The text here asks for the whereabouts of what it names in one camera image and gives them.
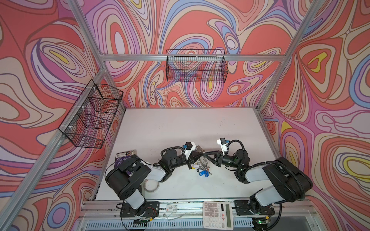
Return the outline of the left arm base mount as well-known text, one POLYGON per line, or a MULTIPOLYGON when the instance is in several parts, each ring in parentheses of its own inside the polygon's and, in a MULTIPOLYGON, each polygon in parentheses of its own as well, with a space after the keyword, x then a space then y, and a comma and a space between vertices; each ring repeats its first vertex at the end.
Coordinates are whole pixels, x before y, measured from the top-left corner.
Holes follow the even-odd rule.
POLYGON ((122 202, 116 205, 120 210, 121 218, 143 218, 151 219, 159 215, 159 201, 145 201, 138 209, 133 209, 128 203, 122 202))

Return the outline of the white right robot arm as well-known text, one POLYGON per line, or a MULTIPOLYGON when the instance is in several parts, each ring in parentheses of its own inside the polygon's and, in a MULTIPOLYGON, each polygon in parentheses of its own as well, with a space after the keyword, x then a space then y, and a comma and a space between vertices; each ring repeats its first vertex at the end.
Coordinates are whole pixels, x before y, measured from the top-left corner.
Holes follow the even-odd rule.
POLYGON ((281 205, 304 200, 312 189, 311 179, 284 157, 250 165, 249 154, 240 140, 217 141, 220 151, 205 152, 203 156, 214 165, 232 167, 236 179, 243 184, 269 181, 271 186, 251 195, 245 206, 236 206, 236 211, 260 215, 272 204, 281 205))

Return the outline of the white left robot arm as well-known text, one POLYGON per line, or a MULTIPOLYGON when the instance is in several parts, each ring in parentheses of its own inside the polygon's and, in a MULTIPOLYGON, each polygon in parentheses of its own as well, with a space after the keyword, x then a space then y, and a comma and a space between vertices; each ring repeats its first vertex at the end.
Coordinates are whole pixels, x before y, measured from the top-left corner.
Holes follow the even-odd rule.
POLYGON ((139 187, 144 181, 165 182, 176 168, 187 166, 192 169, 191 165, 203 155, 192 142, 162 150, 161 159, 155 164, 149 164, 138 155, 132 155, 106 173, 105 181, 120 200, 130 205, 137 213, 143 213, 147 208, 146 199, 139 187))

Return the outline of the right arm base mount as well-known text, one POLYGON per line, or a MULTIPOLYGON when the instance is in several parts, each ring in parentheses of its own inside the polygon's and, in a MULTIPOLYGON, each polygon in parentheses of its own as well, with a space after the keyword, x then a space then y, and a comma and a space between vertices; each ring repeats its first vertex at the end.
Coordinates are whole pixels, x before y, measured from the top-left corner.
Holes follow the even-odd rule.
POLYGON ((282 216, 282 205, 279 205, 277 218, 271 221, 275 215, 275 209, 272 204, 267 206, 260 205, 254 200, 236 200, 232 207, 238 216, 254 215, 252 218, 253 229, 255 231, 270 231, 276 227, 282 216))

